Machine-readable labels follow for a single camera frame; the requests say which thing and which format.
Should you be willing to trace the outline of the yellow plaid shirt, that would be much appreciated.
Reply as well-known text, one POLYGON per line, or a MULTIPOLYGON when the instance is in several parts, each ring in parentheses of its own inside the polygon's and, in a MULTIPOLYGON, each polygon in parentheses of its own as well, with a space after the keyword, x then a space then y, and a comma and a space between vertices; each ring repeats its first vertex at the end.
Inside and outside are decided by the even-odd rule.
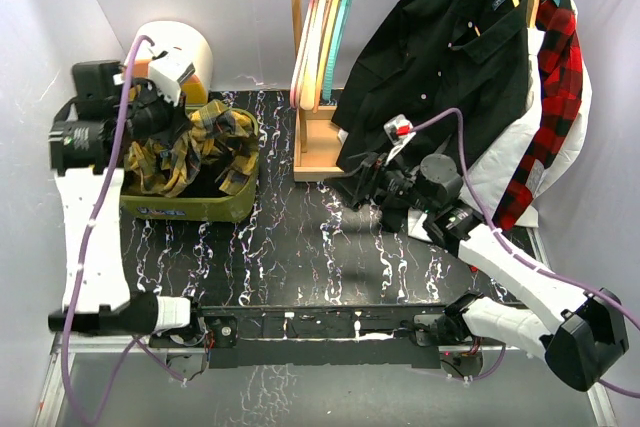
POLYGON ((167 140, 134 141, 124 157, 128 195, 224 197, 238 194, 259 164, 254 119, 215 99, 187 114, 167 140))

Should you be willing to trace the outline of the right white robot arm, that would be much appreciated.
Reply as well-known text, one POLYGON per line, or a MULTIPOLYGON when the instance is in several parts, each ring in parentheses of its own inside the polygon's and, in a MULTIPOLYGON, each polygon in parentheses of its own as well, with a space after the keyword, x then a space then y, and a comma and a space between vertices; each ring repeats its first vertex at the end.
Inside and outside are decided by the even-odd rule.
POLYGON ((468 292, 431 323, 412 322, 417 336, 466 344, 489 338, 543 360, 564 384, 586 392, 628 351, 619 299, 558 276, 508 242, 501 231, 459 197, 468 182, 456 162, 430 154, 409 169, 386 153, 367 152, 351 172, 350 207, 422 209, 429 240, 478 268, 521 302, 514 308, 468 292))

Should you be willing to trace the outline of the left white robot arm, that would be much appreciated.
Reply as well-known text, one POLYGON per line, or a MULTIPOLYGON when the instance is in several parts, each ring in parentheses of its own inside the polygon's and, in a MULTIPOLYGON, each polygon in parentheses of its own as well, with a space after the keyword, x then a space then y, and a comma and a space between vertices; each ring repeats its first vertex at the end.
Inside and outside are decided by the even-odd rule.
POLYGON ((49 132, 50 165, 65 227, 66 285, 62 306, 48 316, 53 332, 145 336, 171 331, 186 346, 200 343, 207 323, 183 297, 129 289, 120 244, 119 103, 124 83, 117 61, 73 65, 76 94, 49 132))

